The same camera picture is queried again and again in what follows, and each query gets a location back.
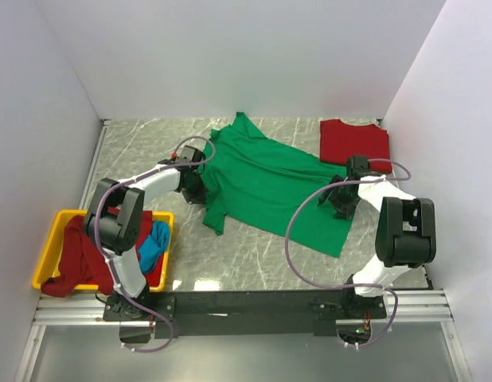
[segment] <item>gray marble tabletop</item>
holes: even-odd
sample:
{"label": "gray marble tabletop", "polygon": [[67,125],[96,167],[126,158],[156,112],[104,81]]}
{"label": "gray marble tabletop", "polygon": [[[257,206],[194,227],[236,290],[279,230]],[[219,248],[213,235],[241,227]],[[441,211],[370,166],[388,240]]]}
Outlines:
{"label": "gray marble tabletop", "polygon": [[[103,177],[127,178],[152,168],[169,158],[174,147],[190,135],[209,137],[232,118],[216,119],[128,119],[108,121],[96,171],[86,196],[88,207],[96,182]],[[252,119],[269,138],[318,155],[319,119]],[[368,120],[356,120],[361,124]],[[193,143],[200,148],[203,145]],[[165,290],[290,290],[306,285],[287,267],[283,237],[225,220],[225,233],[216,236],[203,225],[205,208],[188,205],[184,197],[168,193],[145,206],[175,215],[175,230]],[[320,283],[343,283],[363,268],[374,255],[377,211],[361,202],[339,259],[292,243],[295,266]],[[398,278],[395,287],[426,288],[424,268],[411,270]]]}

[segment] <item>green fabric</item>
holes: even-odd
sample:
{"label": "green fabric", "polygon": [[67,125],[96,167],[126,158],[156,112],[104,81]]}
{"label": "green fabric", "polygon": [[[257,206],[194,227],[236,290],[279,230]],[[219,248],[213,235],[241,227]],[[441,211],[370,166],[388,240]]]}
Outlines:
{"label": "green fabric", "polygon": [[[223,234],[225,215],[284,236],[299,205],[346,168],[321,163],[317,157],[267,138],[244,113],[232,125],[212,130],[216,156],[201,175],[209,189],[204,224]],[[212,153],[209,144],[205,155]],[[335,257],[340,256],[352,220],[333,218],[330,203],[317,199],[300,214],[291,239]]]}

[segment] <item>blue cloth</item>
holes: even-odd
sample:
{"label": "blue cloth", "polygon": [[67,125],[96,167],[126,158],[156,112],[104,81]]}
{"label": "blue cloth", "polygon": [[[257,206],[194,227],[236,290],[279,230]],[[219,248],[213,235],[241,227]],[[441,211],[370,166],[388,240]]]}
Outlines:
{"label": "blue cloth", "polygon": [[159,258],[170,242],[170,227],[164,221],[155,221],[150,235],[139,249],[140,271],[145,275],[156,268]]}

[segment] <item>yellow plastic bin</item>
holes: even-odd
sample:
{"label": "yellow plastic bin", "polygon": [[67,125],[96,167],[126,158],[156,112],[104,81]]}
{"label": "yellow plastic bin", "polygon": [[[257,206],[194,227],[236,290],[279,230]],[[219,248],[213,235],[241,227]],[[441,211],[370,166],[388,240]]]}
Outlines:
{"label": "yellow plastic bin", "polygon": [[[86,214],[87,210],[84,209],[63,209],[57,214],[57,217],[53,222],[52,229],[49,233],[45,249],[42,252],[41,260],[37,265],[36,273],[32,279],[32,286],[34,288],[41,289],[41,284],[44,281],[50,277],[56,277],[60,274],[58,271],[58,263],[61,261],[62,247],[64,245],[64,228],[74,216],[85,216]],[[164,221],[170,227],[170,243],[168,244],[168,248],[163,255],[159,284],[150,285],[151,292],[161,292],[166,281],[166,267],[168,266],[172,235],[174,234],[175,216],[171,212],[152,212],[152,220]],[[97,284],[79,284],[75,289],[97,290]]]}

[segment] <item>folded red cloth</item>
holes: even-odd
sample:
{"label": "folded red cloth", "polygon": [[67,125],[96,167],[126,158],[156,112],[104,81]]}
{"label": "folded red cloth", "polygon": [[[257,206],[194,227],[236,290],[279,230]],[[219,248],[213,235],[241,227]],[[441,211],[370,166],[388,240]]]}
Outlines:
{"label": "folded red cloth", "polygon": [[[320,122],[320,161],[345,165],[353,155],[366,155],[369,159],[389,159],[389,136],[376,125],[353,126],[339,119]],[[372,162],[371,168],[381,173],[391,173],[389,162]]]}
{"label": "folded red cloth", "polygon": [[[65,297],[77,284],[96,284],[102,294],[111,294],[113,280],[103,255],[83,232],[85,216],[74,216],[64,229],[64,245],[58,264],[60,276],[41,285],[41,291],[54,297]],[[140,248],[152,231],[152,212],[144,211],[136,247]]]}

